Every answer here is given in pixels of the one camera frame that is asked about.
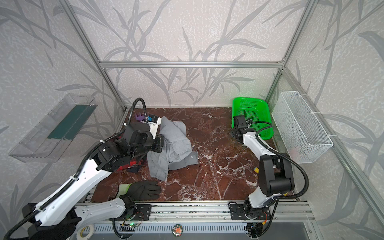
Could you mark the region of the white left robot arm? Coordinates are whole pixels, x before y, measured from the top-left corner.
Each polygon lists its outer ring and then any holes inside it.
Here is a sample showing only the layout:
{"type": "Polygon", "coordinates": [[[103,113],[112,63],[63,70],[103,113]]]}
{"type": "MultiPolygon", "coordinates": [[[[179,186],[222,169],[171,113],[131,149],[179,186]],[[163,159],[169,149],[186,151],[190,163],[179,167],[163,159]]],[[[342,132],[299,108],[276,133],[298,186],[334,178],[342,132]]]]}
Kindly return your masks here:
{"type": "Polygon", "coordinates": [[[159,198],[162,189],[157,181],[139,181],[111,201],[85,209],[76,207],[86,193],[120,167],[149,152],[162,152],[164,137],[157,133],[162,119],[144,114],[143,121],[131,123],[137,102],[146,110],[145,101],[137,98],[129,110],[125,129],[94,146],[76,173],[51,196],[37,204],[27,204],[23,208],[24,218],[5,234],[5,240],[12,239],[12,234],[27,222],[31,223],[27,240],[66,240],[82,227],[133,215],[136,201],[159,198]]]}

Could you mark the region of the purple pink toy rake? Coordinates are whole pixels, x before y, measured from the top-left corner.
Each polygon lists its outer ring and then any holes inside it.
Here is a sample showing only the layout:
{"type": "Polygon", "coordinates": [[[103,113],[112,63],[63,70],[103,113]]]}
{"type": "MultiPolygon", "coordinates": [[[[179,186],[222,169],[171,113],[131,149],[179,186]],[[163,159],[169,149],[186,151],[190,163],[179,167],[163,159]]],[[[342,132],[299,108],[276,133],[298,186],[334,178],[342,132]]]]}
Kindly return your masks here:
{"type": "Polygon", "coordinates": [[[135,119],[138,121],[138,122],[142,122],[146,119],[146,116],[144,113],[135,113],[135,119]]]}

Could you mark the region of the white tape roll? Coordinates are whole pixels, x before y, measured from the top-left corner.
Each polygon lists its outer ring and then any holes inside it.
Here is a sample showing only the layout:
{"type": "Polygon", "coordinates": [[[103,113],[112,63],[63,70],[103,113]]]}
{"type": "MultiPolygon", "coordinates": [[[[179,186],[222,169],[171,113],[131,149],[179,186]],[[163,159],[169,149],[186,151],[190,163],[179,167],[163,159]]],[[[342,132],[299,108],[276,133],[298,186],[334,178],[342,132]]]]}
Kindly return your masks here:
{"type": "Polygon", "coordinates": [[[78,230],[76,234],[76,239],[77,240],[89,240],[93,234],[95,233],[95,225],[91,224],[88,226],[85,226],[84,228],[78,230]]]}

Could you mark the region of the black green work glove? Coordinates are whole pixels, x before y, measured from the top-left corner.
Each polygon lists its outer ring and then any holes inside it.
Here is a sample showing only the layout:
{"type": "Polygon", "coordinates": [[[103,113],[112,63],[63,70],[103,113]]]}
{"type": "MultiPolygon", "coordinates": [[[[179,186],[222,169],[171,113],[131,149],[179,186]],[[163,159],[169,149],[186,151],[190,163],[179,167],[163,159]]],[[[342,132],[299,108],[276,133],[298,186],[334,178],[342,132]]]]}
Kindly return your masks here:
{"type": "Polygon", "coordinates": [[[129,197],[133,201],[157,200],[162,192],[157,181],[139,181],[119,186],[116,197],[129,197]]]}

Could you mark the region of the grey long sleeve shirt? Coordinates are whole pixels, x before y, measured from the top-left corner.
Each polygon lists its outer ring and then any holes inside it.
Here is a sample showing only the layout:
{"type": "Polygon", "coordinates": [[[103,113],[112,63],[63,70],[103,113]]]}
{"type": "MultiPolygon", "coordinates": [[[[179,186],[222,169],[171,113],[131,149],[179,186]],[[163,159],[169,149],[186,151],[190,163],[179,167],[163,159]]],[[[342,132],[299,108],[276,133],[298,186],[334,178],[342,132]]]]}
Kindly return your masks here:
{"type": "Polygon", "coordinates": [[[165,181],[169,171],[198,164],[198,153],[192,151],[191,141],[187,138],[187,129],[183,122],[162,117],[160,135],[164,137],[162,152],[151,151],[147,154],[152,178],[165,181]]]}

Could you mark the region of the aluminium frame rails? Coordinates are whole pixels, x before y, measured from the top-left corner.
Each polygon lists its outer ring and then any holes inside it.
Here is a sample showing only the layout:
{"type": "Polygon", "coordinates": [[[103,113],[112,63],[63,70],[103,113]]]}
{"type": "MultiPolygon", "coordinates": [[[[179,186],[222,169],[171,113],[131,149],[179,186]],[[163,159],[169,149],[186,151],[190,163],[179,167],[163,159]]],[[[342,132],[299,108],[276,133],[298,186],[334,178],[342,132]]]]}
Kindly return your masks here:
{"type": "Polygon", "coordinates": [[[325,240],[384,237],[383,1],[60,1],[121,101],[300,92],[333,147],[304,164],[325,240]]]}

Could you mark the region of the red black plaid shirt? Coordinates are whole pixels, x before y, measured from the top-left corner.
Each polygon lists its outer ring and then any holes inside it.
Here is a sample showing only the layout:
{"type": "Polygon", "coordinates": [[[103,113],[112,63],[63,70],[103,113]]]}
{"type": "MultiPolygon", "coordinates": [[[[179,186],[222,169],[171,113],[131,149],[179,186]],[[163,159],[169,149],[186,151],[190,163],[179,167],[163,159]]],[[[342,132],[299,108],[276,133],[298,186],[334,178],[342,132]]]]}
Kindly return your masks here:
{"type": "Polygon", "coordinates": [[[144,147],[136,143],[128,144],[122,136],[117,137],[115,144],[118,150],[116,159],[116,163],[119,164],[118,171],[137,173],[146,158],[144,147]]]}

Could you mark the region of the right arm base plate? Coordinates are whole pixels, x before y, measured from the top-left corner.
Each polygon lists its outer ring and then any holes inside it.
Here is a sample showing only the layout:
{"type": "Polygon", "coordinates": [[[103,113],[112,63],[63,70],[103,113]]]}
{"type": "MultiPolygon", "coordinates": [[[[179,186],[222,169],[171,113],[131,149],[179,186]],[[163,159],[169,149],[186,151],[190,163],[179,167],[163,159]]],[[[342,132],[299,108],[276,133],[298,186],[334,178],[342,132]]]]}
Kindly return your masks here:
{"type": "Polygon", "coordinates": [[[248,202],[235,203],[229,202],[231,220],[250,220],[266,222],[271,218],[271,210],[268,207],[252,208],[248,202]]]}

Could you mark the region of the green plastic basket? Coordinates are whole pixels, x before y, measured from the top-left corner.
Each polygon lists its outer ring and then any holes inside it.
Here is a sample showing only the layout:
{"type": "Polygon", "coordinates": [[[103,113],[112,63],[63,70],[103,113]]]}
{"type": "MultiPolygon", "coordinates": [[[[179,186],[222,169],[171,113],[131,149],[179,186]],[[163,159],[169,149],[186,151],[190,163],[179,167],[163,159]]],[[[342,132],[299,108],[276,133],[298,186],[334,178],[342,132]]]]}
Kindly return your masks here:
{"type": "MultiPolygon", "coordinates": [[[[271,122],[271,114],[267,102],[256,98],[237,97],[233,100],[233,117],[244,115],[246,119],[251,118],[253,122],[271,122]]],[[[267,127],[266,124],[252,124],[251,128],[258,131],[261,128],[267,127]]],[[[269,140],[273,137],[273,128],[261,131],[260,136],[263,140],[269,140]]]]}

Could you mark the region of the round red emblem button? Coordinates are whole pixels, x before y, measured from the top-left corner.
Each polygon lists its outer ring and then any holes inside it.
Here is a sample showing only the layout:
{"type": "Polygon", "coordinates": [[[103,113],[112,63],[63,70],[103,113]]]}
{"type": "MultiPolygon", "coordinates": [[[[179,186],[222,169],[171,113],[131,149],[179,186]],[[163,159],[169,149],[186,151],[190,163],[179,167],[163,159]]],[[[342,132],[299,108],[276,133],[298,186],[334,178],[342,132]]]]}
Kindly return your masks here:
{"type": "Polygon", "coordinates": [[[176,224],[172,228],[172,234],[175,237],[180,237],[182,235],[183,231],[184,231],[183,226],[180,224],[176,224]]]}

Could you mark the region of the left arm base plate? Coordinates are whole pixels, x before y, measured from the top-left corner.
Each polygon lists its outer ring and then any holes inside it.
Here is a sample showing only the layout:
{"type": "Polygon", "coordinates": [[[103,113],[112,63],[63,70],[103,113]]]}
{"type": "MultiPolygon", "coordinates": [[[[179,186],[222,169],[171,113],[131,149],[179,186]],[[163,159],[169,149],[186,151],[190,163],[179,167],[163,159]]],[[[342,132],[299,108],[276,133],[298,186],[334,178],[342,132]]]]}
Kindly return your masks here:
{"type": "Polygon", "coordinates": [[[152,205],[139,204],[127,209],[124,214],[126,221],[148,221],[151,214],[152,205]]]}

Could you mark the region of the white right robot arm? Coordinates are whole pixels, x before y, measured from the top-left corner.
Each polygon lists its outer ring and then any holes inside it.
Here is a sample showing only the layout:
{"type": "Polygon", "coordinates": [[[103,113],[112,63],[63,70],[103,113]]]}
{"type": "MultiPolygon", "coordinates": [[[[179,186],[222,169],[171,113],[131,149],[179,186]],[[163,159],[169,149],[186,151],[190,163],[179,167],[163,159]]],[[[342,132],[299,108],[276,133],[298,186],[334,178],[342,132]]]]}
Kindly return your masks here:
{"type": "Polygon", "coordinates": [[[296,199],[303,196],[309,189],[309,177],[305,170],[287,154],[278,152],[262,138],[261,132],[272,128],[265,121],[246,119],[244,115],[233,117],[234,127],[231,136],[249,148],[259,160],[258,187],[249,194],[244,203],[244,214],[251,220],[266,213],[267,208],[282,199],[296,199]],[[304,186],[297,194],[287,193],[295,188],[293,168],[298,169],[303,178],[304,186]]]}

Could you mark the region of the clear plastic wall shelf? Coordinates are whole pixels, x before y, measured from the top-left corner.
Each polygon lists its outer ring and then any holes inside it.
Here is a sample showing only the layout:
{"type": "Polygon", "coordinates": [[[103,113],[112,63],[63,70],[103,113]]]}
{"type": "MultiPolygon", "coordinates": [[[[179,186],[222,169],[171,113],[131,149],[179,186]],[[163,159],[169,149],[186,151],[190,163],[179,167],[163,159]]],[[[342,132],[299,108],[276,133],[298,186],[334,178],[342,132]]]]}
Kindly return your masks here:
{"type": "Polygon", "coordinates": [[[23,163],[56,163],[96,108],[94,97],[67,94],[9,156],[23,163]]]}

